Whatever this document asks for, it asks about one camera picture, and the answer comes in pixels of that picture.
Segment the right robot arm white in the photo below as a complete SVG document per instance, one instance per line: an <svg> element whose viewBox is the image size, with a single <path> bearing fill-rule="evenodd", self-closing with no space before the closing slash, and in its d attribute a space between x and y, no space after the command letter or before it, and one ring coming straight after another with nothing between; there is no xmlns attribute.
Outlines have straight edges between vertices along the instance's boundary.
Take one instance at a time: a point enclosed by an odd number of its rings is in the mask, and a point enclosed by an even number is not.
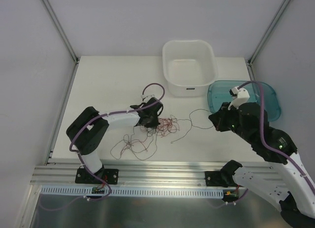
<svg viewBox="0 0 315 228"><path fill-rule="evenodd" d="M267 112L257 103L244 103L238 108L224 102L209 115L216 131L231 131L250 144L256 154L277 171L285 183L281 188L254 175L241 163L230 160L220 171L207 172L212 186L242 186L252 191L281 214L293 228L315 226L315 184L302 169L297 147L290 136L269 125Z"/></svg>

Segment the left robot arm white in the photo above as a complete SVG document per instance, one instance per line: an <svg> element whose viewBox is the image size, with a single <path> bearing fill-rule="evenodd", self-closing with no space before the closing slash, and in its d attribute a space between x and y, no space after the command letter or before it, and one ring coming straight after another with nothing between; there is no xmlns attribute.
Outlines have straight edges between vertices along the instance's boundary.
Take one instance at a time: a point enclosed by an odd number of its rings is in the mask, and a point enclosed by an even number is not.
<svg viewBox="0 0 315 228"><path fill-rule="evenodd" d="M131 105L125 111L99 114L92 106L87 107L66 130L70 151L77 153L82 166L77 170L76 184L118 183L118 169L106 169L96 149L109 130L126 127L156 128L163 104L155 97L143 99L140 105Z"/></svg>

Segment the teal transparent plastic bin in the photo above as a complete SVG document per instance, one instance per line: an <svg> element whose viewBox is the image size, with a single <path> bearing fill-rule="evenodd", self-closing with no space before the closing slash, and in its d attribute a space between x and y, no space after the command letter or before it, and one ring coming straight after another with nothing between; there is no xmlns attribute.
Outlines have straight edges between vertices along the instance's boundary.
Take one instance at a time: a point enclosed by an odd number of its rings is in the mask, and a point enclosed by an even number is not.
<svg viewBox="0 0 315 228"><path fill-rule="evenodd" d="M217 112L224 102L231 102L232 96L230 89L240 86L242 80L218 80L209 86L207 92L207 102L212 113ZM281 115L281 108L275 90L266 83L261 83L264 92L264 109L268 114L268 121L274 122ZM260 104L259 88L256 84L250 83L244 87L250 95L248 102Z"/></svg>

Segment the white plastic tub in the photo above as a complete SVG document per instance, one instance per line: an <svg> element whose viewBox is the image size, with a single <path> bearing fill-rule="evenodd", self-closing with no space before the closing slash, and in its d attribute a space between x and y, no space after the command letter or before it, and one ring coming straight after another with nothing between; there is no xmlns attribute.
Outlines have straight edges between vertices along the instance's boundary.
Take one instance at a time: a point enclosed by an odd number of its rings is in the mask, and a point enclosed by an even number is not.
<svg viewBox="0 0 315 228"><path fill-rule="evenodd" d="M211 45L203 40L171 40L162 48L163 75L175 97L200 97L218 78Z"/></svg>

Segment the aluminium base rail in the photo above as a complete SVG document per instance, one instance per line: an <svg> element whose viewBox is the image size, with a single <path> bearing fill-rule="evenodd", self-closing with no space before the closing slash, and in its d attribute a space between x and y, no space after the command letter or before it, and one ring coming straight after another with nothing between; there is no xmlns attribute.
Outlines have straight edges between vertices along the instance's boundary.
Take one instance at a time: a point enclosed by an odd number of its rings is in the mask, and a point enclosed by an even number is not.
<svg viewBox="0 0 315 228"><path fill-rule="evenodd" d="M222 162L150 162L102 160L118 169L118 185L126 187L197 188L205 186L205 171L220 170ZM52 159L35 167L31 184L73 185L80 164L77 159Z"/></svg>

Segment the aluminium frame post right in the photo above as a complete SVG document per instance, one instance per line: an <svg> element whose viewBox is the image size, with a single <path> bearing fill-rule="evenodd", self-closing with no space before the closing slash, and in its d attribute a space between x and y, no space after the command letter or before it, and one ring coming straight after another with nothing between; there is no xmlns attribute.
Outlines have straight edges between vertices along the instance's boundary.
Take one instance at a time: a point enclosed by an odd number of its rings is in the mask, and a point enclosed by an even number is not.
<svg viewBox="0 0 315 228"><path fill-rule="evenodd" d="M271 35L274 32L275 28L277 27L280 19L282 18L282 16L284 15L286 10L288 9L288 7L289 7L291 2L292 2L292 0L283 0L281 2L279 8L277 9L277 11L276 11L275 15L273 16L271 22L269 23L267 29L265 30L263 36L261 37L258 45L256 46L253 54L248 59L248 65L249 66L253 65L254 61L256 60L256 58L258 57L258 55L262 51L263 47L265 46L265 44L267 43L267 41L271 37Z"/></svg>

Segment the aluminium frame post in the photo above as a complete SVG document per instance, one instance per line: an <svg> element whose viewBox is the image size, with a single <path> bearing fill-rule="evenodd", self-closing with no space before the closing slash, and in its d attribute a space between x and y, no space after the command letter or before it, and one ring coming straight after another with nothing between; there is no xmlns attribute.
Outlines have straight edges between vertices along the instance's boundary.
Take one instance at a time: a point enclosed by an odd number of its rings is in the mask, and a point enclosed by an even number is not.
<svg viewBox="0 0 315 228"><path fill-rule="evenodd" d="M269 23L267 29L265 30L263 36L261 37L258 45L256 46L253 54L248 59L248 65L249 66L253 65L254 61L256 60L256 58L258 57L258 55L262 51L263 47L265 46L265 44L267 43L267 41L271 37L271 35L274 32L275 28L277 27L280 19L282 18L282 16L284 15L286 10L288 9L288 7L289 7L291 2L292 2L292 0L283 0L281 2L279 8L277 9L277 11L276 11L275 15L273 16L271 22Z"/></svg>
<svg viewBox="0 0 315 228"><path fill-rule="evenodd" d="M51 21L53 22L53 25L55 26L63 44L65 45L69 55L71 56L72 60L74 61L75 64L79 62L79 57L76 55L51 3L49 0L40 0L45 8L45 10L48 13L48 16L50 17Z"/></svg>

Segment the aluminium frame post left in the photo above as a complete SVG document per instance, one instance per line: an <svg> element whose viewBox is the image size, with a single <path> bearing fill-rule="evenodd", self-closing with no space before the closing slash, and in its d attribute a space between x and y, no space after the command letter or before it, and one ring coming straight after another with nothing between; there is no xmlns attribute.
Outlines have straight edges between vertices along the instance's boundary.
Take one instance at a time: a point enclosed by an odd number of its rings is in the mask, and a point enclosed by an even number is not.
<svg viewBox="0 0 315 228"><path fill-rule="evenodd" d="M55 26L63 44L65 45L69 55L71 56L72 60L74 61L75 64L79 62L79 57L76 55L51 3L49 0L40 0L45 8L45 10L48 13L48 16L50 17L51 21L53 22L53 25Z"/></svg>

